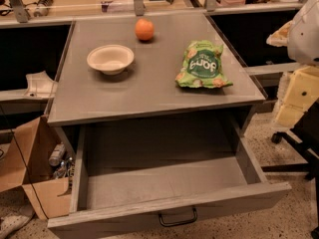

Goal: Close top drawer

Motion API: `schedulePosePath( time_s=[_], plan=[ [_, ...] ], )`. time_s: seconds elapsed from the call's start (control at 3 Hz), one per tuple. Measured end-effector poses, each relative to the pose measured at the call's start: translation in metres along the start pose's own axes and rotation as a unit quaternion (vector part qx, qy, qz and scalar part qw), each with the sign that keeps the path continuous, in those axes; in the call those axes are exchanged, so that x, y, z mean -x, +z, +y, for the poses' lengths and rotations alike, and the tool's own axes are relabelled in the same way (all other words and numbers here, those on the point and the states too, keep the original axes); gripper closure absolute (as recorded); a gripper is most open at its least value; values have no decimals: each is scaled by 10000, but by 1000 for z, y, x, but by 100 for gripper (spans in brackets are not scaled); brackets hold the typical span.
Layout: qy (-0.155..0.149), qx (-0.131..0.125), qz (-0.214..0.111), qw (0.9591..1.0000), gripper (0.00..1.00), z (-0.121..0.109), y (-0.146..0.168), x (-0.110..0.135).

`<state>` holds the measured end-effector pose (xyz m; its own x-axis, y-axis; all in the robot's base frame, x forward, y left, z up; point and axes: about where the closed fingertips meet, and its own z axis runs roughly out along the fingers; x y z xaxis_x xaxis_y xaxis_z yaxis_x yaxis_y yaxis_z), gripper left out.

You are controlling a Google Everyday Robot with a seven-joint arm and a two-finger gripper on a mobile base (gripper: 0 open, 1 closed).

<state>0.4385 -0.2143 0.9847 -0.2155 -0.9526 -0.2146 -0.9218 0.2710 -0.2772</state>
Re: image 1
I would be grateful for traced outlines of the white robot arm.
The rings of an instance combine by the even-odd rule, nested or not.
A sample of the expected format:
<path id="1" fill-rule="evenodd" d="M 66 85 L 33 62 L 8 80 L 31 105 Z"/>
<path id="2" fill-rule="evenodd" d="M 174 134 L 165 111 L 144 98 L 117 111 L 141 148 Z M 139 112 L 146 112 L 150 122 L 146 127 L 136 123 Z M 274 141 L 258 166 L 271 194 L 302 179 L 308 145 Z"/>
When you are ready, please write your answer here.
<path id="1" fill-rule="evenodd" d="M 271 34 L 266 43 L 286 47 L 288 57 L 303 65 L 319 65 L 319 0 L 307 0 L 294 18 Z"/>

